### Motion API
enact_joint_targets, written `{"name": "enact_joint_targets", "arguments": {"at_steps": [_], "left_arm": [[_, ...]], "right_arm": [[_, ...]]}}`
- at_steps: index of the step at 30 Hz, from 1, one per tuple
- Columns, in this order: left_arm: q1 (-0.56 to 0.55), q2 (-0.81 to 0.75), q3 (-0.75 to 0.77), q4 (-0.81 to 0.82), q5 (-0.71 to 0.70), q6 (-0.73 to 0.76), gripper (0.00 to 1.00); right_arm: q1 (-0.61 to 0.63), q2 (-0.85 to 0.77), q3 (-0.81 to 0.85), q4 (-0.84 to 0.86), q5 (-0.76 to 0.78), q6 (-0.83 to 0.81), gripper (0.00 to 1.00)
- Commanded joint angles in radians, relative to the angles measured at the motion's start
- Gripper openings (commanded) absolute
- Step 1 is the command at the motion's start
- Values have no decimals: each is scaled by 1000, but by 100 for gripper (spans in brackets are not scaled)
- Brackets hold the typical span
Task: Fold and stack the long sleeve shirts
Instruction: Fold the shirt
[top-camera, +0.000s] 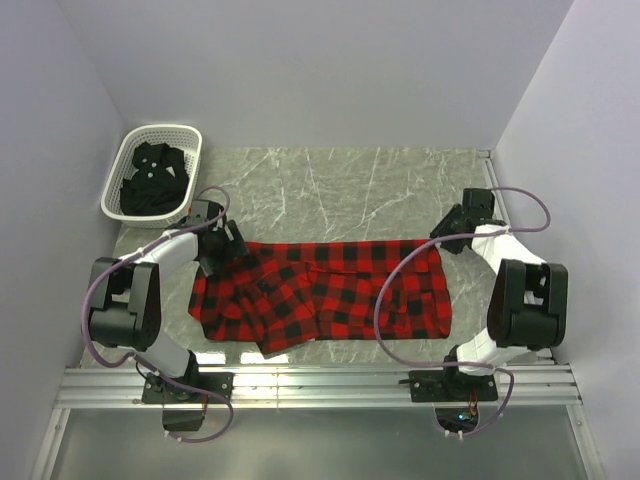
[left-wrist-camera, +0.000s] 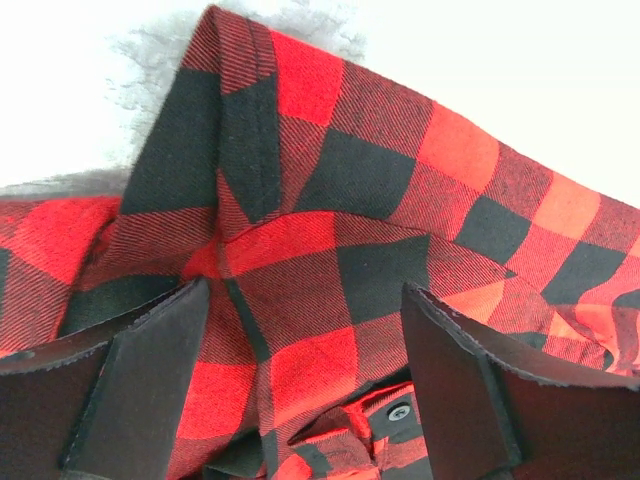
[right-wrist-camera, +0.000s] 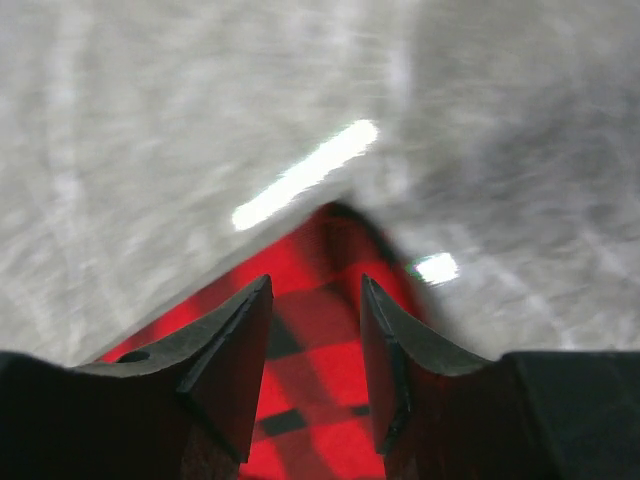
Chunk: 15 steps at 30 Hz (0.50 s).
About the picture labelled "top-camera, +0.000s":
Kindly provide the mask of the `red black plaid shirt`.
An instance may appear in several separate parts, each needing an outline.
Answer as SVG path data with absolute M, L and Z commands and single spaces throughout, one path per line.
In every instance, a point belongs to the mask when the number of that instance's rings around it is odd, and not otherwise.
M 393 270 L 419 240 L 248 243 L 217 277 L 197 273 L 189 314 L 211 341 L 264 355 L 308 341 L 442 339 L 452 305 L 439 252 Z

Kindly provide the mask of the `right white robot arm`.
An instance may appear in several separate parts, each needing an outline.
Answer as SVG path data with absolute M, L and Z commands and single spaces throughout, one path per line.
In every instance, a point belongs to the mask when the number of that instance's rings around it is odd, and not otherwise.
M 460 400 L 476 380 L 529 351 L 562 343 L 566 333 L 568 269 L 533 254 L 508 226 L 493 218 L 493 207 L 454 205 L 430 233 L 450 237 L 444 250 L 460 254 L 469 248 L 496 274 L 486 314 L 486 327 L 458 345 L 440 376 L 444 394 Z

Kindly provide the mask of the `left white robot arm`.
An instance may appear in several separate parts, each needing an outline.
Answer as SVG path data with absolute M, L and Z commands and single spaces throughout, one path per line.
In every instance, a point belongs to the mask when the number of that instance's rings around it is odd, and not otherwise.
M 162 330 L 162 281 L 192 261 L 206 278 L 217 277 L 248 255 L 236 222 L 219 220 L 169 229 L 132 254 L 96 260 L 82 307 L 87 349 L 108 368 L 134 358 L 177 401 L 192 401 L 204 379 L 195 354 Z

